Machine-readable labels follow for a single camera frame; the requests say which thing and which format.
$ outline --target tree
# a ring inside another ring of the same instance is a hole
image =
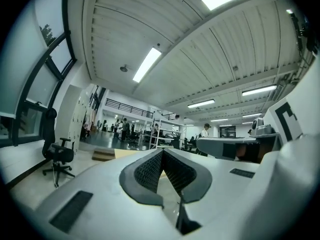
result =
[[[51,43],[56,40],[56,37],[53,36],[53,33],[52,33],[52,29],[50,28],[50,26],[48,24],[46,24],[44,26],[44,28],[42,28],[40,26],[40,30],[41,30],[41,33],[42,33],[42,36],[44,38],[44,41],[46,43],[47,46],[51,45]]]

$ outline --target railing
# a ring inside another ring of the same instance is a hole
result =
[[[164,114],[163,117],[168,120],[176,120],[176,119],[179,119],[180,116],[178,114],[172,113],[172,114]]]
[[[129,106],[127,104],[124,104],[124,103],[121,103],[121,102],[118,102],[118,101],[115,101],[115,100],[109,99],[109,98],[106,99],[105,105],[112,107],[112,108],[115,108],[117,110],[126,111],[126,112],[129,112],[132,114],[146,117],[146,118],[152,118],[154,115],[152,112],[149,112],[149,111],[146,111],[141,108],[134,107],[134,106]]]

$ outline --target floor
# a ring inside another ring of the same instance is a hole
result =
[[[104,144],[108,145],[107,147],[117,147],[126,150],[146,148],[145,145],[134,147],[132,145],[129,145],[128,142],[119,143],[118,140],[107,138],[109,133],[104,134],[92,136],[88,142],[95,144]],[[98,145],[80,142],[79,151],[75,154],[73,161],[71,163],[68,163],[68,165],[72,167],[72,171],[70,171],[70,173],[78,175],[84,170],[96,164],[107,163],[92,160],[93,152],[97,147],[101,148],[101,146]],[[56,187],[54,186],[53,173],[47,173],[46,176],[44,176],[42,173],[42,170],[49,169],[50,167],[51,162],[48,162],[41,168],[31,173],[25,179],[20,181],[11,189],[10,193],[12,197],[15,200],[35,210],[46,197],[48,197],[52,192],[56,190]],[[63,184],[67,183],[72,179],[73,177],[71,176],[61,174],[59,178],[59,186],[62,186]],[[166,215],[168,220],[173,225],[175,225],[179,215],[180,197],[178,196],[177,192],[175,191],[175,189],[173,188],[172,184],[166,176],[160,178],[157,193],[163,197],[164,214]]]
[[[105,131],[94,132],[90,135],[90,137],[87,137],[86,140],[81,140],[81,142],[110,149],[139,151],[145,151],[149,149],[149,142],[141,141],[140,145],[137,143],[131,143],[128,140],[122,142],[119,139],[114,138],[113,132]]]

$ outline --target window frame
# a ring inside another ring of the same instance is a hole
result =
[[[35,141],[39,141],[39,140],[43,139],[43,124],[44,124],[44,119],[45,119],[45,112],[47,111],[47,109],[50,109],[53,107],[56,96],[60,90],[60,87],[61,87],[63,81],[65,80],[65,78],[67,77],[71,68],[73,67],[73,65],[77,61],[73,47],[72,47],[71,36],[70,36],[71,32],[69,30],[68,0],[61,0],[61,2],[62,2],[62,5],[61,5],[62,12],[61,13],[62,13],[62,23],[63,23],[64,32],[59,37],[57,37],[47,47],[47,50],[43,53],[41,58],[38,60],[38,62],[36,63],[36,65],[32,69],[31,73],[27,77],[26,82],[23,86],[22,92],[20,94],[18,104],[17,104],[15,118],[12,119],[11,127],[8,129],[8,131],[9,131],[8,138],[0,139],[0,148],[7,147],[7,146],[18,146],[20,144],[35,142]],[[57,66],[55,65],[54,61],[52,60],[50,54],[63,40],[66,40],[67,47],[68,47],[69,53],[71,55],[71,59],[65,65],[63,71],[60,72],[58,70]],[[46,64],[48,69],[52,72],[52,74],[57,79],[57,84],[52,92],[52,95],[50,97],[50,100],[49,100],[47,107],[41,106],[39,104],[30,102],[29,100],[27,100],[30,88],[31,88],[36,76],[38,75],[40,69],[42,68],[42,66],[44,64]],[[33,109],[33,110],[42,112],[38,136],[20,136],[19,137],[21,116],[22,116],[22,112],[23,112],[24,108]]]

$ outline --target metal rack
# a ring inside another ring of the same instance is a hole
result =
[[[153,132],[154,132],[154,128],[155,128],[155,124],[156,122],[158,122],[158,129],[157,129],[157,135],[156,136],[152,136]],[[166,128],[162,128],[162,123],[168,124],[168,125],[172,125],[172,126],[178,126],[179,127],[179,131],[174,131],[172,129],[166,129]],[[157,149],[157,148],[173,148],[172,145],[163,145],[163,144],[159,144],[159,140],[167,140],[167,141],[173,141],[174,138],[164,138],[164,137],[159,137],[160,131],[164,131],[164,132],[169,132],[169,133],[179,133],[180,136],[186,135],[186,131],[187,131],[187,127],[183,124],[180,123],[176,123],[173,122],[172,120],[166,120],[166,119],[153,119],[153,125],[152,125],[152,130],[151,130],[151,138],[150,138],[150,142],[149,142],[149,149]],[[182,146],[182,138],[179,139],[179,145],[180,147]]]

